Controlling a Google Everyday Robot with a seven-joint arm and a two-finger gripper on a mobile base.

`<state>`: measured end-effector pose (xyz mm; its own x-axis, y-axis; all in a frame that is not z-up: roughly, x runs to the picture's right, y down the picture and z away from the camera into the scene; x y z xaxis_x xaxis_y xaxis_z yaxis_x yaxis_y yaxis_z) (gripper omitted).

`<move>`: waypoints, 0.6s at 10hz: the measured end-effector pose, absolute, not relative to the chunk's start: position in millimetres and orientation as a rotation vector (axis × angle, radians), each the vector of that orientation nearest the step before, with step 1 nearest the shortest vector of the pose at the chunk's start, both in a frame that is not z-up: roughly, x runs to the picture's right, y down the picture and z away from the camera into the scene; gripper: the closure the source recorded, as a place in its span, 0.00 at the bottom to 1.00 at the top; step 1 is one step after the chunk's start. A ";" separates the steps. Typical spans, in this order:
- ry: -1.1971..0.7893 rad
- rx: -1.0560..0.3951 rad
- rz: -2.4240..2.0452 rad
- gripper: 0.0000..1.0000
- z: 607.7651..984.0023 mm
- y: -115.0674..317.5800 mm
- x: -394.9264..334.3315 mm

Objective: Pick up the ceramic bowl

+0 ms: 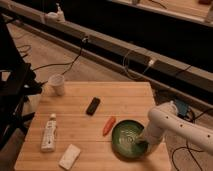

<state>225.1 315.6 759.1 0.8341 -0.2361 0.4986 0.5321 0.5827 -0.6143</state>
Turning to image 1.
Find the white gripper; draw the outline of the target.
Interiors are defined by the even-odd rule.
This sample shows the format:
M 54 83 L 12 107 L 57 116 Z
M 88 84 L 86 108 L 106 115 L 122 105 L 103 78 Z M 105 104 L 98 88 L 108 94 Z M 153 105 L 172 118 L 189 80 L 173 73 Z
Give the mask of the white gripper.
M 136 138 L 135 142 L 137 144 L 146 142 L 148 144 L 148 149 L 151 149 L 154 140 L 153 137 L 146 130 L 143 130 L 142 133 Z

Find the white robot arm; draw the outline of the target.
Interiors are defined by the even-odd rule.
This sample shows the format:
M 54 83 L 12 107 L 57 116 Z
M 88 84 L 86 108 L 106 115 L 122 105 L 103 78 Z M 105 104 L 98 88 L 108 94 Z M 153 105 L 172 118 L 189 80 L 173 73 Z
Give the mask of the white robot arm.
M 213 155 L 213 130 L 196 125 L 176 116 L 178 109 L 173 101 L 151 108 L 149 122 L 136 141 L 158 145 L 165 131 L 171 131 L 190 141 L 210 155 Z

